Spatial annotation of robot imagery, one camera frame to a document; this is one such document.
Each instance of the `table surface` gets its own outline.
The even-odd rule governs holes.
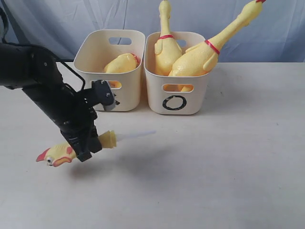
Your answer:
[[[58,128],[1,87],[0,228],[304,229],[305,64],[214,73],[197,114],[156,114],[144,94],[133,111],[98,113],[96,126],[156,134],[56,168],[35,159],[63,141]]]

